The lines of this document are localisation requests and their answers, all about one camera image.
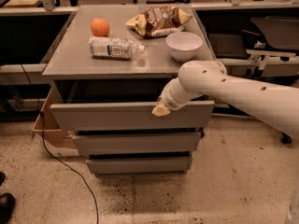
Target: brown snack packet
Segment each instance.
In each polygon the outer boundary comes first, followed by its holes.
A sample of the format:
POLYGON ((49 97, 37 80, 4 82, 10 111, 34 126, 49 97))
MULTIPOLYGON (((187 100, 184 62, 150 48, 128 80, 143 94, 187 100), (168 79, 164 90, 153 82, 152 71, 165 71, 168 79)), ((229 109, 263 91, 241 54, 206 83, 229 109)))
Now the brown snack packet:
POLYGON ((144 37, 160 37, 183 31, 191 18, 191 14, 178 7, 149 7, 125 24, 144 37))

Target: power cord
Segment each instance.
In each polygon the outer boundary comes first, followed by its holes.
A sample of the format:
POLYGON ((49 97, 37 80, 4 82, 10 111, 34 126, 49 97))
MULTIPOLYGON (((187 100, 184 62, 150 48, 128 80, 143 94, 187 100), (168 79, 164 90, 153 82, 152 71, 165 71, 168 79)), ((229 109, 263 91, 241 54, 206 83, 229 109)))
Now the power cord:
MULTIPOLYGON (((26 70, 24 69, 24 67, 23 67, 22 64, 21 64, 21 68, 22 68, 22 70, 24 71, 25 75, 27 76, 27 79, 28 79, 28 82, 29 82, 30 86, 32 86, 31 80, 30 80, 30 78, 29 78, 29 76, 28 76, 28 74, 27 74, 27 72, 26 72, 26 70)), ((40 115, 40 117, 42 118, 42 122, 43 122, 41 137, 42 137, 42 141, 43 141, 44 148, 45 148, 46 151, 50 154, 50 156, 52 156, 56 161, 58 161, 59 163, 63 164, 64 166, 68 167, 71 171, 73 171, 74 173, 76 173, 77 175, 79 175, 79 176, 83 179, 83 181, 84 181, 84 183, 85 183, 85 186, 87 187, 87 189, 90 191, 90 193, 91 193, 92 196, 93 196, 94 205, 95 205, 95 210, 96 210, 96 224, 98 224, 98 223, 99 223, 98 206, 97 206, 97 201, 96 201, 96 199, 95 199, 95 196, 94 196, 94 193, 93 193, 92 189, 91 189, 90 186, 87 184, 87 182, 86 182, 84 176, 83 176, 81 173, 79 173, 77 170, 75 170, 74 168, 72 168, 70 165, 64 163, 63 161, 61 161, 60 159, 58 159, 57 157, 55 157, 55 156, 48 150, 48 148, 46 147, 46 143, 45 143, 45 134, 44 134, 44 132, 45 132, 45 124, 46 124, 46 122, 45 122, 45 114, 41 111, 41 108, 38 108, 38 110, 39 110, 39 115, 40 115)))

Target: gray tabletop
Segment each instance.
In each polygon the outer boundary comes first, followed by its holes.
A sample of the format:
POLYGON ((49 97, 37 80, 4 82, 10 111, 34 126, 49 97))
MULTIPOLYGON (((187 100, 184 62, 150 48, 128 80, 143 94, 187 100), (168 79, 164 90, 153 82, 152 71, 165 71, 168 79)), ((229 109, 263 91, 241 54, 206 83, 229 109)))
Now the gray tabletop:
MULTIPOLYGON (((193 14, 189 5, 176 6, 193 14)), ((70 79, 97 78, 108 75, 176 74, 182 63, 175 61, 166 51, 165 37, 145 39, 135 30, 125 26, 128 20, 145 11, 147 7, 149 5, 80 7, 43 75, 52 76, 54 79, 70 79), (108 20, 109 37, 127 37, 144 45, 144 58, 129 61, 94 59, 89 51, 88 42, 92 36, 90 29, 92 19, 97 17, 108 20)), ((208 48, 195 16, 188 22, 185 31, 195 33, 204 40, 194 60, 213 60, 212 52, 208 48)))

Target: orange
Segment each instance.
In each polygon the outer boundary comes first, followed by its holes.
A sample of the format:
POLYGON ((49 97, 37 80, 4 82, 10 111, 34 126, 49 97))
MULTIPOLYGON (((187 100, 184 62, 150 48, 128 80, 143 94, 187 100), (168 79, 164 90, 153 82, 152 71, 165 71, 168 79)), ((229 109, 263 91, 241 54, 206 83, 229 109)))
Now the orange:
POLYGON ((95 18, 92 20, 91 30, 94 36, 107 37, 110 32, 110 25, 106 19, 95 18))

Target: floor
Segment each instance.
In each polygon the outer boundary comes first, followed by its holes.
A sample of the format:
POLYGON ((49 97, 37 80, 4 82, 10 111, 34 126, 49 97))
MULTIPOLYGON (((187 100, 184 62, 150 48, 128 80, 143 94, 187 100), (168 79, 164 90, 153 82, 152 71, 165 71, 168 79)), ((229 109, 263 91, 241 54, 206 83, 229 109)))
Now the floor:
MULTIPOLYGON (((80 176, 52 158, 32 121, 0 123, 0 170, 16 207, 10 224, 96 223, 80 176)), ((99 223, 280 224, 299 177, 299 142, 255 119, 213 117, 186 174, 90 174, 84 157, 60 158, 80 172, 99 223)))

